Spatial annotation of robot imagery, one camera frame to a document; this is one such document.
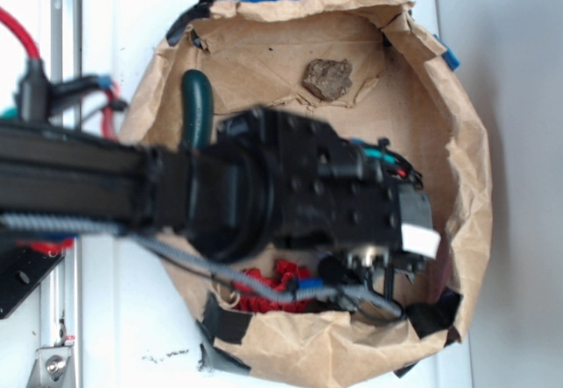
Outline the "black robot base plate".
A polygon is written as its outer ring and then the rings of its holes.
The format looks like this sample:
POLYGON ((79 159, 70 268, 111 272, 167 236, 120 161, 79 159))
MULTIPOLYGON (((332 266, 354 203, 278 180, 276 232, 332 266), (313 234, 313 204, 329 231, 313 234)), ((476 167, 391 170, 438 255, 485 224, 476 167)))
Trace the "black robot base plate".
POLYGON ((1 319, 7 319, 62 260, 33 244, 1 244, 1 319))

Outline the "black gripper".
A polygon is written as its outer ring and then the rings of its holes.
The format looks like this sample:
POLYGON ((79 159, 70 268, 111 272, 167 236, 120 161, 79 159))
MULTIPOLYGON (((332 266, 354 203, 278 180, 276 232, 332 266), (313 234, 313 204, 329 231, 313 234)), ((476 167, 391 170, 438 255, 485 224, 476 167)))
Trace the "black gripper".
POLYGON ((260 161, 276 248, 329 254, 367 287, 382 276, 386 300, 396 273, 413 276, 437 255, 421 175, 388 140, 344 139, 326 122, 262 107, 220 122, 217 140, 260 161))

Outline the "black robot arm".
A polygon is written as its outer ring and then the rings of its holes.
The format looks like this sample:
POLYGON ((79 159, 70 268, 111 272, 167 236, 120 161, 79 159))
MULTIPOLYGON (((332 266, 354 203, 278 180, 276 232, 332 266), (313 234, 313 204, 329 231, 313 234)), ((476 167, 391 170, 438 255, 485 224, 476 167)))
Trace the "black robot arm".
POLYGON ((196 150, 3 121, 1 224, 129 235, 277 303, 341 293, 385 307, 392 292, 376 294, 371 276, 420 272, 441 241, 420 175, 387 145, 264 107, 221 122, 196 150), (359 282, 334 275, 278 292, 233 268, 267 245, 332 254, 359 282))

